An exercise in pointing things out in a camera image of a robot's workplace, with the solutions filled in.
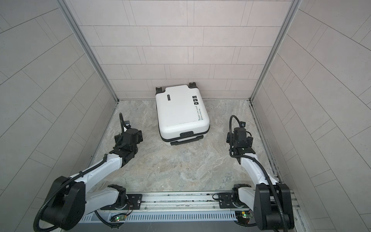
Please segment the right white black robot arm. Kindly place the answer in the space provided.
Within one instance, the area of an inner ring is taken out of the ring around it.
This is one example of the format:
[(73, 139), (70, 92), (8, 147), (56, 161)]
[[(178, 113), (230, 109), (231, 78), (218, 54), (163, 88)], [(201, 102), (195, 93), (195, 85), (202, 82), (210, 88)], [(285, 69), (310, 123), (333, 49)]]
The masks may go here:
[(295, 226), (290, 189), (286, 184), (271, 177), (259, 162), (252, 148), (253, 137), (245, 128), (246, 123), (235, 115), (229, 122), (237, 120), (238, 126), (229, 125), (226, 142), (229, 155), (248, 172), (253, 186), (236, 184), (231, 193), (219, 193), (216, 200), (220, 208), (249, 208), (249, 212), (240, 213), (241, 221), (236, 224), (243, 227), (258, 227), (260, 230), (282, 230), (287, 232)]

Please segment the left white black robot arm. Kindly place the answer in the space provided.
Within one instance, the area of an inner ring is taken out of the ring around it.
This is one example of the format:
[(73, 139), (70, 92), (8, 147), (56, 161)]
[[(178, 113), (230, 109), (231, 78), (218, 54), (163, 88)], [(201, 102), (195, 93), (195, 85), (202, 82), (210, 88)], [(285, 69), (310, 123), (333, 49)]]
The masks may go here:
[(141, 206), (140, 194), (127, 195), (122, 186), (111, 184), (103, 190), (90, 190), (104, 177), (122, 168), (138, 152), (142, 132), (119, 116), (122, 132), (115, 136), (115, 146), (97, 164), (71, 177), (58, 177), (35, 216), (36, 232), (70, 230), (87, 214), (94, 212), (110, 228), (119, 228), (124, 220)]

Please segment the white black-lined carry-on suitcase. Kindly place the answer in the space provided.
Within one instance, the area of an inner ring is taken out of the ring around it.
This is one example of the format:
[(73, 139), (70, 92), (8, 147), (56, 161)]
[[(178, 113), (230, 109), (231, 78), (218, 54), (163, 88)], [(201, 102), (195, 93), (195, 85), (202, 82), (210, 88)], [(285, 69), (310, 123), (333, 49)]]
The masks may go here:
[(206, 136), (210, 118), (195, 82), (158, 87), (155, 99), (159, 134), (165, 143), (177, 146)]

